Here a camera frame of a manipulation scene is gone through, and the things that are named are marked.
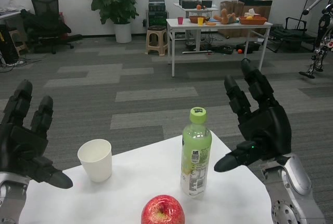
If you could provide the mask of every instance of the plastic bottle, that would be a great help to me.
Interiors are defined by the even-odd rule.
[[[204,125],[204,108],[191,109],[189,119],[183,131],[181,186],[185,194],[196,197],[206,188],[212,134]]]

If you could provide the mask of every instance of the cardboard box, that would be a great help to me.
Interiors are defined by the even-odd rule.
[[[267,20],[269,19],[271,6],[245,6],[244,2],[241,1],[224,1],[221,2],[221,10],[227,9],[227,13],[235,13],[236,17],[244,16],[249,9],[253,8],[256,14],[260,14],[262,17],[265,17]],[[236,37],[246,37],[247,36],[246,29],[223,29],[218,30],[225,37],[236,38]],[[265,34],[265,29],[255,29],[254,31]]]
[[[254,9],[254,12],[256,14],[260,14],[261,17],[266,18],[267,20],[270,17],[270,12],[271,12],[271,6],[243,6],[243,10],[242,10],[242,16],[248,12],[251,8]],[[266,29],[254,29],[255,32],[260,33],[260,34],[265,34]],[[246,37],[247,36],[247,30],[246,29],[242,29],[241,30],[241,35],[242,37]],[[255,35],[254,33],[251,33],[250,35],[251,37],[256,37],[257,35]]]
[[[239,1],[224,1],[221,2],[221,10],[227,9],[228,14],[235,13],[236,17],[241,16],[243,10],[244,3]],[[241,29],[220,29],[218,30],[224,37],[236,38],[240,37]]]

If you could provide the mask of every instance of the paper cup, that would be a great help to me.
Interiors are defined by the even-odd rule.
[[[107,140],[86,142],[79,148],[78,158],[91,181],[102,182],[111,176],[112,153]]]

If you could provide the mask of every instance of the basket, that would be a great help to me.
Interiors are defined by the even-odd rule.
[[[247,20],[246,17],[240,16],[239,21],[242,25],[263,25],[267,21],[264,17],[253,17],[253,20]]]
[[[189,20],[190,20],[191,23],[198,24],[198,18],[199,17],[203,18],[204,23],[206,22],[206,17],[204,17],[204,16],[190,16]]]

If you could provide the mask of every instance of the red apple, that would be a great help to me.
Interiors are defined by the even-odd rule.
[[[141,224],[184,224],[180,203],[172,196],[159,195],[151,199],[141,214]]]

